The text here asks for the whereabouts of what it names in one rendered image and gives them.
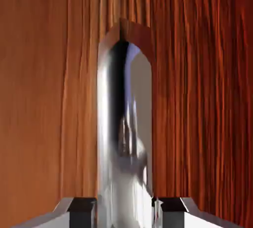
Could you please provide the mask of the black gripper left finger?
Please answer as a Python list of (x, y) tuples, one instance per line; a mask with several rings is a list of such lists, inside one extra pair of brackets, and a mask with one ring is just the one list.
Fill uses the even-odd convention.
[(52, 212), (11, 228), (96, 228), (96, 198), (64, 197)]

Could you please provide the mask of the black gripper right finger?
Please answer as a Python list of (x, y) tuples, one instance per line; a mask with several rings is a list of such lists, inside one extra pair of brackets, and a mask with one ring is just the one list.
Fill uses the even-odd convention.
[(190, 197), (153, 197), (152, 228), (237, 228), (235, 223), (201, 211)]

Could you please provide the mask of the curved shiny metal drawer handle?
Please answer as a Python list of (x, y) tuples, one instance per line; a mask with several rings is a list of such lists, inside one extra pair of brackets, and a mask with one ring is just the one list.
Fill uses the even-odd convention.
[(153, 228), (150, 28), (120, 18), (98, 46), (98, 228)]

